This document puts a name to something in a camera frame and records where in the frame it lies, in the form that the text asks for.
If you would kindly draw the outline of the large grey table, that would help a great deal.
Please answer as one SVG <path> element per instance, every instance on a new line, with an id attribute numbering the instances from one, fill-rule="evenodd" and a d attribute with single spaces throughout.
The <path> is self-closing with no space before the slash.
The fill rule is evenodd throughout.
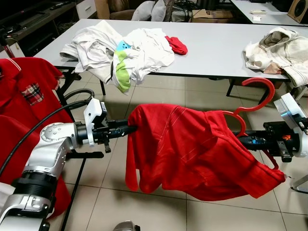
<path id="1" fill-rule="evenodd" d="M 264 74 L 245 66 L 244 48 L 250 43 L 260 41 L 275 25 L 123 20 L 107 22 L 122 35 L 138 28 L 160 28 L 167 35 L 177 37 L 187 45 L 187 55 L 177 55 L 173 64 L 154 71 L 153 75 L 237 80 L 264 77 L 272 82 L 291 81 L 284 75 Z"/>

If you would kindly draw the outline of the red shirt thin white stripes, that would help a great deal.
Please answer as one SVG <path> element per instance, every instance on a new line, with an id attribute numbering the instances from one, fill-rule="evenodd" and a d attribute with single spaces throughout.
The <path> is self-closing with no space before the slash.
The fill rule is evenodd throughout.
<path id="1" fill-rule="evenodd" d="M 125 183 L 132 191 L 181 191 L 205 202 L 260 198 L 285 174 L 256 160 L 221 111 L 170 104 L 136 106 L 128 123 Z"/>

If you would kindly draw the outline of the brown sofa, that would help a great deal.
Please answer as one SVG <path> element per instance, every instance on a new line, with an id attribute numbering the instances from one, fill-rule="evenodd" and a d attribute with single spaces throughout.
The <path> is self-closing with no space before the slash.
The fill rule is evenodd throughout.
<path id="1" fill-rule="evenodd" d="M 132 19 L 135 9 L 145 0 L 94 0 L 97 17 L 102 20 Z"/>

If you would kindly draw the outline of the black low cabinet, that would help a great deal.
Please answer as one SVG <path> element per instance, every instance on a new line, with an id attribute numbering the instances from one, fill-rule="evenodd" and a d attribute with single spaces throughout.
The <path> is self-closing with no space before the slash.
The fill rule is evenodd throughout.
<path id="1" fill-rule="evenodd" d="M 0 0 L 0 51 L 33 56 L 62 33 L 59 24 L 77 19 L 77 0 Z"/>

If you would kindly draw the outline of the brown wooden speaker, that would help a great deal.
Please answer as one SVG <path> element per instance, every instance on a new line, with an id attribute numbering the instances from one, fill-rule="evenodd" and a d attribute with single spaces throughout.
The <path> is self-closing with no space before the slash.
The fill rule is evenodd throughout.
<path id="1" fill-rule="evenodd" d="M 308 0 L 293 0 L 287 15 L 295 22 L 302 24 L 306 11 L 308 11 Z"/>

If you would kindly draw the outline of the red plastic hanger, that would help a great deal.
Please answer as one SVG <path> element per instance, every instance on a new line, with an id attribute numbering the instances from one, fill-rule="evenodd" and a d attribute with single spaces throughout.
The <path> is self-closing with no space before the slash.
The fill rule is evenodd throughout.
<path id="1" fill-rule="evenodd" d="M 247 80 L 244 80 L 242 82 L 243 86 L 246 86 L 250 83 L 262 83 L 266 86 L 267 91 L 266 94 L 264 95 L 264 97 L 262 97 L 262 99 L 260 100 L 260 102 L 253 107 L 244 107 L 244 106 L 240 106 L 237 109 L 235 109 L 233 112 L 231 111 L 222 111 L 222 113 L 226 116 L 231 116 L 234 117 L 235 119 L 237 119 L 241 125 L 241 129 L 238 132 L 234 132 L 234 135 L 236 137 L 242 137 L 242 136 L 257 136 L 257 137 L 262 137 L 262 138 L 266 138 L 266 131 L 265 130 L 250 130 L 249 133 L 246 132 L 246 123 L 244 121 L 244 119 L 242 119 L 242 117 L 240 117 L 239 113 L 240 112 L 254 112 L 257 111 L 259 109 L 262 109 L 264 106 L 266 106 L 271 99 L 274 96 L 274 85 L 273 83 L 264 78 L 264 77 L 252 77 L 249 78 Z M 271 161 L 271 163 L 273 163 L 273 169 L 279 169 L 279 165 L 277 164 L 276 160 L 273 158 L 273 156 L 269 155 L 268 153 L 268 141 L 266 140 L 266 149 L 262 150 L 264 152 L 264 154 L 266 154 L 266 156 L 269 158 L 269 160 Z"/>

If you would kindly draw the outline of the cream garment with tan lining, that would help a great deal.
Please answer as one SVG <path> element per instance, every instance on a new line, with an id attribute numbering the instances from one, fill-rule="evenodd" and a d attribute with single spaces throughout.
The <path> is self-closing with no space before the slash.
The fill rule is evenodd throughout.
<path id="1" fill-rule="evenodd" d="M 286 74 L 295 87 L 308 84 L 308 38 L 292 29 L 274 28 L 244 49 L 246 68 Z"/>

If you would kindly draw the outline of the small red cloth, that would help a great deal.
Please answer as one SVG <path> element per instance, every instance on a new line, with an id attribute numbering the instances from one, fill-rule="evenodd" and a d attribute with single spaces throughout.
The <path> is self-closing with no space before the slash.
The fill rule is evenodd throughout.
<path id="1" fill-rule="evenodd" d="M 171 46 L 174 53 L 178 55 L 186 55 L 188 53 L 188 48 L 181 42 L 177 37 L 165 37 Z"/>

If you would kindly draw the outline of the cardboard box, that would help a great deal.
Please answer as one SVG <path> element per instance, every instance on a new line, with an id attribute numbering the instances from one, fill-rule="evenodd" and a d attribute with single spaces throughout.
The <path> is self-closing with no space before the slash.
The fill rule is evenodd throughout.
<path id="1" fill-rule="evenodd" d="M 215 10 L 207 11 L 204 9 L 193 10 L 191 23 L 201 24 L 230 24 L 235 20 L 235 16 L 231 11 Z"/>

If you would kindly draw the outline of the grey cushion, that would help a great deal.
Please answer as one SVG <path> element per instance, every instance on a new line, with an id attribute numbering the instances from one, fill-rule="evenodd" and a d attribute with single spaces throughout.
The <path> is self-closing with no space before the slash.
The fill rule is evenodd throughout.
<path id="1" fill-rule="evenodd" d="M 141 3 L 134 11 L 132 21 L 150 21 L 152 17 L 152 9 L 155 2 L 153 0 L 147 0 Z"/>
<path id="2" fill-rule="evenodd" d="M 167 0 L 157 0 L 151 11 L 152 22 L 162 22 L 167 13 Z"/>

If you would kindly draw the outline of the white drawer unit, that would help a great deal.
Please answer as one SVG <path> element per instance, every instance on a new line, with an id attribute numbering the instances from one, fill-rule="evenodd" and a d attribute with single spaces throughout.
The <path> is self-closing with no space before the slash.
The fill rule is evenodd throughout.
<path id="1" fill-rule="evenodd" d="M 76 10 L 79 19 L 92 17 L 97 12 L 95 0 L 77 0 Z"/>

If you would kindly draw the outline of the grey table with speaker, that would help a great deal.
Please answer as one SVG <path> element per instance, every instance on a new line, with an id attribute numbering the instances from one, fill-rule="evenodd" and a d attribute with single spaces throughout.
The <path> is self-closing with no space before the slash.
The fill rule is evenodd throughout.
<path id="1" fill-rule="evenodd" d="M 278 11 L 271 3 L 252 3 L 249 0 L 230 0 L 231 3 L 240 11 L 249 22 L 252 24 L 262 25 L 284 25 L 284 26 L 305 26 L 307 24 L 300 24 L 295 22 L 287 13 Z M 260 22 L 252 21 L 252 17 L 260 15 Z"/>

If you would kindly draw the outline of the red polo checked pocket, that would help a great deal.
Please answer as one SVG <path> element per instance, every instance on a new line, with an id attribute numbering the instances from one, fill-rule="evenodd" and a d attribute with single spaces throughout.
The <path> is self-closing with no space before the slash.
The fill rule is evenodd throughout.
<path id="1" fill-rule="evenodd" d="M 60 108 L 53 91 L 63 74 L 37 57 L 0 59 L 0 115 L 33 126 Z"/>

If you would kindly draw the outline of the white garment green blue print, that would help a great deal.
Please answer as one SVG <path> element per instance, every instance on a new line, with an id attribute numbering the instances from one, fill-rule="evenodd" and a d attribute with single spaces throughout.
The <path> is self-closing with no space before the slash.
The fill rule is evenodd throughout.
<path id="1" fill-rule="evenodd" d="M 145 76 L 169 66 L 175 54 L 160 28 L 139 28 L 117 44 L 113 57 L 112 83 L 123 94 L 132 84 L 143 83 Z"/>

